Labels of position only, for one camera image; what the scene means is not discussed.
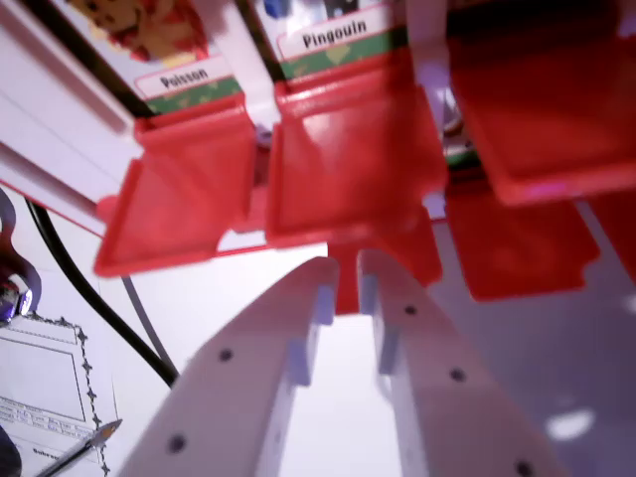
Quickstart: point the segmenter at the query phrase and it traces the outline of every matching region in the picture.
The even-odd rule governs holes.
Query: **worksheet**
[[[63,276],[54,286],[55,275],[43,273],[43,295],[70,286]],[[72,306],[66,316],[39,310],[0,329],[0,425],[20,451],[25,477],[117,419],[110,370],[98,336],[88,331],[87,320],[98,318],[85,310],[74,313],[71,297],[67,303]],[[65,475],[106,476],[109,471],[106,444]]]
[[[0,327],[0,426],[20,452],[22,476],[31,477],[118,417],[101,319],[54,266],[46,248],[36,253],[44,247],[37,235],[25,240],[24,234],[13,234],[31,226],[31,218],[24,208],[13,207],[17,202],[12,204],[2,191],[0,195],[4,261],[10,255],[11,262],[27,262],[35,270],[32,285],[38,282],[36,311]],[[14,243],[16,236],[21,243]],[[64,475],[109,473],[106,443]]]

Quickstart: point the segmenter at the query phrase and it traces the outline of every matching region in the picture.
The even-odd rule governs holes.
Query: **green stripe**
[[[407,44],[406,27],[401,26],[357,42],[344,43],[295,60],[283,61],[280,65],[285,76],[292,79],[386,53]]]
[[[165,112],[178,111],[188,106],[214,101],[237,92],[240,92],[239,83],[235,77],[229,77],[201,86],[191,87],[175,94],[154,97],[147,100],[146,104],[155,114],[163,114]]]

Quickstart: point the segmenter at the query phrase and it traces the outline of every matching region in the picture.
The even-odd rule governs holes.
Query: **red flap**
[[[139,121],[146,153],[130,165],[97,274],[208,259],[228,228],[245,220],[255,134],[241,104],[242,96]]]
[[[428,212],[420,208],[419,220],[411,231],[385,234],[366,240],[329,243],[329,256],[340,263],[336,313],[358,313],[358,252],[379,248],[399,261],[422,286],[441,279],[442,269]]]
[[[626,41],[596,37],[460,62],[451,77],[504,203],[636,185],[636,59]]]
[[[405,230],[422,197],[443,188],[446,164],[407,50],[278,84],[277,94],[268,242]]]
[[[636,283],[636,190],[593,197],[588,202]]]
[[[585,266],[599,257],[570,202],[507,208],[472,185],[448,194],[446,217],[477,301],[580,288]]]

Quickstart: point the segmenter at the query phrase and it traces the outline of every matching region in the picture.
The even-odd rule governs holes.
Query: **black wire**
[[[135,285],[132,284],[132,280],[129,276],[122,276],[121,281],[123,282],[123,287],[126,289],[126,293],[128,293],[128,298],[130,298],[132,307],[135,309],[135,312],[139,317],[141,326],[143,326],[143,329],[146,330],[146,334],[150,339],[150,343],[152,343],[152,346],[154,346],[155,350],[157,350],[157,354],[159,355],[159,358],[161,358],[161,361],[163,361],[168,369],[170,369],[170,371],[172,371],[175,376],[177,376],[179,372],[170,359],[170,355],[168,355],[168,352],[163,347],[163,343],[161,343],[159,336],[157,336],[157,332],[152,326],[152,323],[150,322],[150,318],[148,318],[148,314],[146,313],[145,308],[141,304],[141,299],[139,299],[139,295],[137,294]]]
[[[42,236],[44,243],[51,252],[51,255],[56,260],[62,272],[76,288],[78,293],[84,300],[103,318],[103,320],[110,325],[110,327],[128,343],[133,350],[135,350],[139,356],[159,375],[159,377],[168,385],[172,387],[177,374],[173,370],[170,370],[166,364],[144,343],[144,341],[137,336],[137,334],[103,301],[99,294],[90,286],[84,276],[78,270],[78,267],[73,262],[73,259],[64,247],[64,244],[60,240],[58,233],[56,232],[49,213],[46,209],[34,204],[29,199],[25,198],[27,207],[33,217],[33,221],[38,228],[38,232]]]

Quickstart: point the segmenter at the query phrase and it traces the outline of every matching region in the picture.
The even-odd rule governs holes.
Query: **label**
[[[382,4],[278,37],[278,50],[289,60],[343,43],[362,40],[396,25],[394,4]]]
[[[138,78],[135,84],[145,99],[150,99],[219,80],[231,74],[232,70],[226,59],[221,55],[215,55],[199,62]]]

